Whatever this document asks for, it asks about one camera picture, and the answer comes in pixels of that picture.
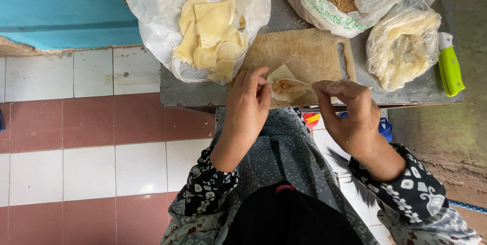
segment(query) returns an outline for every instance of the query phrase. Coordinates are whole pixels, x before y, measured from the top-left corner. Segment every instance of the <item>floral patterned top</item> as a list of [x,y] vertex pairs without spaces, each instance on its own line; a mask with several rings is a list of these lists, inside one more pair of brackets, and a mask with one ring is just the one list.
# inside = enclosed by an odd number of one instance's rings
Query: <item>floral patterned top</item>
[[[296,190],[346,214],[363,244],[376,244],[369,228],[337,186],[335,173],[292,108],[269,111],[259,137],[231,173],[216,170],[210,153],[222,132],[224,108],[216,112],[216,131],[189,172],[186,185],[168,212],[171,222],[161,244],[222,244],[241,203],[261,187],[289,181]],[[389,183],[372,179],[355,159],[355,178],[381,201],[377,217],[397,244],[477,245],[474,230],[449,205],[445,188],[401,144],[392,147],[407,162],[404,175]]]

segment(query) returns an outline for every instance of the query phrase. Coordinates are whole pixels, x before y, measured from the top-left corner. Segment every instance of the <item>woman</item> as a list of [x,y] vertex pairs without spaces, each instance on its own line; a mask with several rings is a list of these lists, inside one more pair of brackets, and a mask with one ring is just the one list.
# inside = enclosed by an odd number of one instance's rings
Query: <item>woman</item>
[[[215,137],[169,206],[161,244],[378,244],[295,111],[269,110],[267,71],[240,73],[226,109],[217,109]],[[478,244],[442,183],[377,132],[380,109],[367,87],[313,88],[326,129],[352,156],[353,176],[380,200],[377,216],[397,244]],[[348,118],[337,117],[332,96]]]

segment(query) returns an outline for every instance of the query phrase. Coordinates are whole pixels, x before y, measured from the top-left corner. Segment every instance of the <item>black and white patterned sleeve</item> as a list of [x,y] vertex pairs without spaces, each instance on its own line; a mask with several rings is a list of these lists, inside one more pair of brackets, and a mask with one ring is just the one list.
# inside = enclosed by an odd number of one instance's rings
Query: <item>black and white patterned sleeve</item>
[[405,173],[382,183],[375,181],[356,159],[349,162],[353,176],[381,201],[377,217],[397,244],[475,244],[480,237],[466,226],[445,197],[443,184],[402,144],[391,146],[406,161]]
[[238,184],[237,169],[216,170],[210,162],[213,147],[202,151],[189,171],[186,185],[168,208],[172,217],[161,244],[213,244],[222,227],[228,194]]
[[185,200],[184,215],[213,214],[224,205],[222,199],[238,183],[237,169],[230,173],[215,169],[210,162],[212,147],[201,152],[197,165],[189,171],[186,185],[179,191],[176,200]]

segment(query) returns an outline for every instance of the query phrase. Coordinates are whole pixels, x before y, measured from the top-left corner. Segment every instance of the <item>stainless steel tabletop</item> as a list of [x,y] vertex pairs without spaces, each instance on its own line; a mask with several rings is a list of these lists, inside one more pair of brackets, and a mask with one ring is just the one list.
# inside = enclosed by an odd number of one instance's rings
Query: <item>stainless steel tabletop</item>
[[[259,33],[299,30],[313,26],[302,21],[289,5],[287,0],[271,0],[271,18],[269,24],[259,30]],[[453,14],[453,0],[442,0],[446,13],[446,21],[450,34],[454,36],[454,48],[458,54],[456,29]],[[426,73],[415,80],[406,83],[404,88],[394,92],[383,90],[376,77],[369,74],[365,66],[365,42],[370,29],[350,39],[354,56],[355,72],[358,83],[372,86],[372,98],[379,105],[417,105],[442,104],[463,101],[463,91],[454,97],[447,97],[442,87],[441,77],[436,64]],[[221,106],[228,98],[228,86],[221,86],[214,82],[185,83],[182,82],[163,65],[161,65],[161,105],[163,106]]]

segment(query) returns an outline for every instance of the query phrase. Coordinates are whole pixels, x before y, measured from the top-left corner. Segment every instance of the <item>blue wall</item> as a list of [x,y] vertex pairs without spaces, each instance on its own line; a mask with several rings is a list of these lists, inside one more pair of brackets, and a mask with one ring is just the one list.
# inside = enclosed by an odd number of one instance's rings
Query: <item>blue wall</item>
[[122,0],[0,0],[0,35],[38,49],[142,43]]

